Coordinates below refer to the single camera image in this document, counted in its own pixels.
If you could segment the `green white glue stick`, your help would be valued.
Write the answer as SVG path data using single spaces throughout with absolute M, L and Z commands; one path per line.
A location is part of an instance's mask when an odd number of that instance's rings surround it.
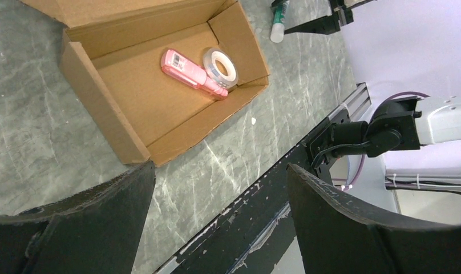
M 270 40 L 273 43 L 281 43 L 284 39 L 286 12 L 289 7 L 289 1 L 283 1 L 273 8 L 274 17 Z

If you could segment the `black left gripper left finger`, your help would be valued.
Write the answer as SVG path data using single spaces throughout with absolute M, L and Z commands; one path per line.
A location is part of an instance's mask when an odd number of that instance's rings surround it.
M 0 215 L 0 273 L 131 273 L 155 184 L 148 161 L 58 202 Z

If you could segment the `clear tape roll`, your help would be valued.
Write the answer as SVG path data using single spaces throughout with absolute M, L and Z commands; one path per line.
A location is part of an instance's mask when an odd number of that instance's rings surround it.
M 223 51 L 216 48 L 208 49 L 203 56 L 203 65 L 208 76 L 220 87 L 229 89 L 237 84 L 236 66 Z

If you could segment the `brown cardboard box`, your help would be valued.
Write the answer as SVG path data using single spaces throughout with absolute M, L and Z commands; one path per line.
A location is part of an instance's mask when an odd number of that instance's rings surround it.
M 124 164 L 158 166 L 263 91 L 269 70 L 237 1 L 27 1 L 64 23 L 60 69 Z M 173 49 L 201 65 L 222 50 L 238 81 L 215 100 L 161 70 Z

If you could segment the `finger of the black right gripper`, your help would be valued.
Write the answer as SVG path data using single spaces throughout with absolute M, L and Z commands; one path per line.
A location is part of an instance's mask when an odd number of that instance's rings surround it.
M 346 13 L 344 16 L 341 16 L 339 13 L 333 13 L 332 15 L 320 17 L 298 26 L 288 28 L 284 31 L 284 34 L 312 33 L 330 35 L 341 31 L 342 26 L 353 22 L 354 18 L 352 13 Z

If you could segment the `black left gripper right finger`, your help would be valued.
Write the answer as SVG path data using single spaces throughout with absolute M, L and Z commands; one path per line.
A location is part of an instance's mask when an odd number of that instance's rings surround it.
M 461 273 L 461 225 L 400 215 L 286 168 L 306 273 Z

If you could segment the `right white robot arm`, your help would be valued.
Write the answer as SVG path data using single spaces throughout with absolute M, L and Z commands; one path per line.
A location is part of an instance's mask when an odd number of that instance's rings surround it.
M 374 158 L 455 140 L 461 140 L 461 97 L 410 96 L 384 101 L 368 122 L 326 118 L 306 146 L 310 168 L 320 175 L 342 156 Z

